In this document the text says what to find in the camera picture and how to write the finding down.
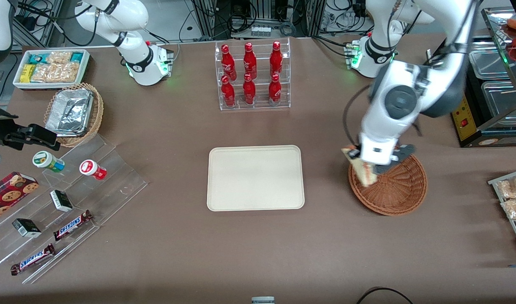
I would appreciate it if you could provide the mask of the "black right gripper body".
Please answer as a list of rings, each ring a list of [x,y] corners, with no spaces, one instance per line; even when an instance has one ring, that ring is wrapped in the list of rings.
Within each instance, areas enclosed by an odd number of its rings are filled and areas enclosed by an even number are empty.
[[[19,116],[0,108],[0,146],[22,149],[25,144],[30,144],[26,139],[26,133],[22,132],[24,127],[14,121],[18,118]]]

